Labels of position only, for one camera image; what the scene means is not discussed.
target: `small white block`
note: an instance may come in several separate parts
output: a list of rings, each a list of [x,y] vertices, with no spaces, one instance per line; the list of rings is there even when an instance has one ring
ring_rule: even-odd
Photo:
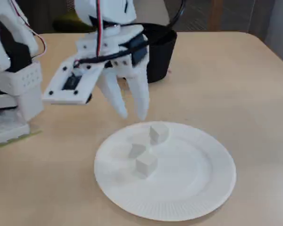
[[[150,144],[147,140],[143,139],[142,137],[135,137],[132,142],[132,148],[129,153],[129,158],[136,159],[144,152],[149,151],[149,148]]]
[[[150,176],[158,166],[158,159],[149,152],[144,152],[136,159],[136,170],[144,176]]]
[[[169,138],[169,128],[163,123],[156,123],[150,128],[151,142],[155,145],[165,142]]]

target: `beige table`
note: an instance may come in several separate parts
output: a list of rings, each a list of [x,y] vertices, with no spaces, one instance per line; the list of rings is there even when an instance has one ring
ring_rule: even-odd
[[[45,35],[44,86],[79,35]],[[97,186],[100,143],[138,122],[122,120],[99,90],[88,106],[47,106],[43,132],[0,149],[0,226],[283,226],[283,62],[244,33],[181,33],[172,74],[150,86],[148,121],[200,128],[235,159],[238,181],[216,212],[188,222],[135,217]]]

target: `black trash can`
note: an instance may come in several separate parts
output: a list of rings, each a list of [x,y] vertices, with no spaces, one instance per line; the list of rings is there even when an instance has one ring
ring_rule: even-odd
[[[166,33],[168,29],[158,24],[142,24],[144,35],[149,41],[156,39],[161,33]],[[148,82],[157,82],[166,77],[174,46],[177,40],[177,33],[169,30],[166,36],[150,45],[150,62],[148,64]]]

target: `white paper plate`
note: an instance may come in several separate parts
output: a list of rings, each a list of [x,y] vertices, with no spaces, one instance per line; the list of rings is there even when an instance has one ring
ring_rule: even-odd
[[[160,221],[198,218],[224,204],[236,183],[234,161],[217,140],[187,125],[164,122],[170,138],[151,149],[158,168],[147,179],[135,175],[130,141],[149,137],[153,123],[121,129],[101,145],[94,172],[104,194],[129,213]]]

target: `robotic hand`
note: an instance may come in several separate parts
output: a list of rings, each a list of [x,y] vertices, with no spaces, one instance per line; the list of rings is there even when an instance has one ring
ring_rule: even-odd
[[[26,27],[28,21],[15,0],[0,0],[0,21],[12,33],[16,42],[29,47],[30,55],[37,53],[38,44]],[[10,68],[10,59],[0,41],[0,72],[8,68]]]
[[[30,133],[27,124],[43,110],[38,51],[27,19],[15,0],[0,0],[0,22],[14,41],[0,37],[0,143]]]
[[[149,108],[147,64],[149,49],[142,48],[124,57],[86,63],[88,59],[117,54],[137,47],[147,40],[143,26],[127,24],[136,19],[133,0],[75,0],[78,16],[97,32],[87,34],[77,43],[77,54],[63,62],[47,87],[43,100],[51,104],[87,104],[97,85],[104,96],[123,117],[127,110],[118,78],[126,78],[141,120]]]

